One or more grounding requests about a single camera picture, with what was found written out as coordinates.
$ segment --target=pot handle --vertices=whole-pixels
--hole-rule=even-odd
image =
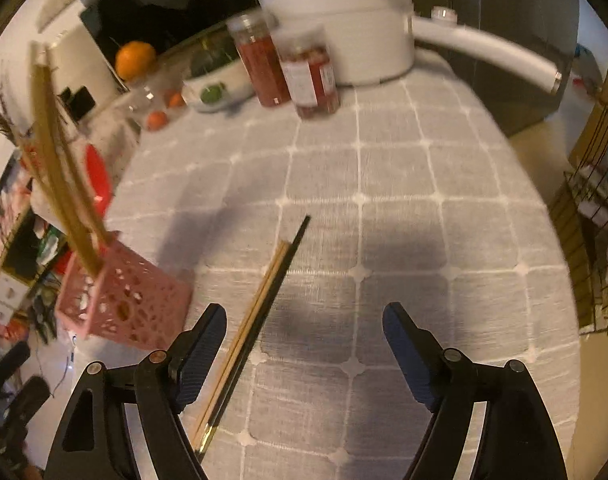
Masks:
[[[457,25],[452,9],[435,7],[432,18],[409,16],[408,33],[416,40],[458,50],[511,72],[555,95],[562,81],[552,61],[495,34]]]

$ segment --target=red plastic utensil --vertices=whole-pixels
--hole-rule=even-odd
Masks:
[[[86,146],[86,172],[95,191],[95,209],[104,218],[113,199],[113,189],[104,161],[92,144]]]

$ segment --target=white label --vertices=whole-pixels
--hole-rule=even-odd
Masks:
[[[322,76],[322,85],[324,87],[324,95],[330,95],[335,91],[335,74],[330,63],[322,65],[319,69]]]
[[[308,61],[284,61],[282,71],[286,85],[289,87],[290,98],[295,104],[299,106],[318,105]]]

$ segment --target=jar lid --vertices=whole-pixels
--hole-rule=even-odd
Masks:
[[[321,23],[287,25],[271,31],[271,39],[281,56],[296,55],[316,46],[326,46]]]
[[[255,7],[255,9],[243,12],[242,14],[238,14],[237,16],[233,16],[226,20],[226,27],[229,32],[239,32],[255,27],[255,25],[266,24],[267,22],[268,17],[262,8]]]

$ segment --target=black screen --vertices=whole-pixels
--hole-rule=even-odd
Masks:
[[[163,54],[243,10],[255,0],[95,0],[80,14],[106,59],[129,41],[145,41]]]

